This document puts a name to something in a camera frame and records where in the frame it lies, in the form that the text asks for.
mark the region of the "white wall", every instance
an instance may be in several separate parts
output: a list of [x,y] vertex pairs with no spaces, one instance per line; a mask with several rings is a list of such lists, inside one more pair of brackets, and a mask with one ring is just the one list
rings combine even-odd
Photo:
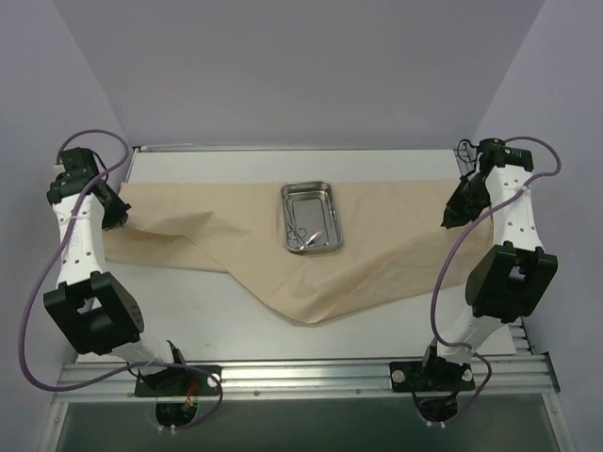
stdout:
[[[57,245],[57,226],[45,199],[57,147],[71,133],[89,127],[122,132],[51,0],[0,2],[2,450],[34,450],[45,422],[51,396],[30,387],[20,373],[18,323],[26,295]],[[80,139],[78,144],[94,147],[106,162],[121,151],[109,138]],[[29,331],[35,375],[56,382],[69,348],[41,303],[34,308]]]
[[451,146],[543,0],[55,0],[134,144]]
[[[580,451],[603,444],[601,18],[600,0],[547,0],[476,134],[541,137],[563,160],[533,191],[539,234],[560,267],[527,325],[537,350],[550,351]],[[552,168],[546,151],[535,157],[537,169]]]

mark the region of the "wrinkled cloth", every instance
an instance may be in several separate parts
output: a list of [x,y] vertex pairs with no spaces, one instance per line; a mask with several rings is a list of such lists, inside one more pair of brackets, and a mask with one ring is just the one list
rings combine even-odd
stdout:
[[[286,249],[280,183],[125,184],[120,197],[132,204],[130,219],[104,233],[106,258],[228,272],[277,312],[317,323],[431,292],[463,229],[440,226],[457,184],[333,184],[343,245],[304,255]],[[492,222],[484,221],[444,286],[463,283],[491,247]]]

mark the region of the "metal tray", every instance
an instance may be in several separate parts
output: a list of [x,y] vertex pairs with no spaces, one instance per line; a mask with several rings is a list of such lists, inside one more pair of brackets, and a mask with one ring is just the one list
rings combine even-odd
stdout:
[[286,184],[281,194],[289,251],[328,252],[341,246],[333,189],[328,182]]

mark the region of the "beige cloth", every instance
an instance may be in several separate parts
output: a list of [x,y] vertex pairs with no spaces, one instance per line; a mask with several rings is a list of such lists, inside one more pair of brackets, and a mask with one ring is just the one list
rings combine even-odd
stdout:
[[[457,181],[334,184],[343,246],[296,255],[285,247],[282,184],[126,184],[124,228],[105,233],[109,260],[232,274],[274,310],[303,323],[432,290],[462,228],[440,227]],[[462,283],[492,246],[484,222],[465,241],[445,286]]]

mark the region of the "white table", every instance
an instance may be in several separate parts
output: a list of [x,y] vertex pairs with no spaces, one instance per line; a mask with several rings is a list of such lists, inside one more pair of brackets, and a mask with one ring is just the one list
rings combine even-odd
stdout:
[[[449,150],[208,151],[165,147],[138,152],[129,182],[364,182],[458,176]],[[430,294],[303,326],[272,311],[228,274],[115,263],[109,268],[138,301],[146,331],[172,340],[192,361],[410,358],[422,356],[432,339]],[[442,292],[437,311],[441,329],[464,305],[463,293],[462,287]],[[514,354],[509,329],[497,331],[481,352]],[[84,355],[78,361],[116,359]]]

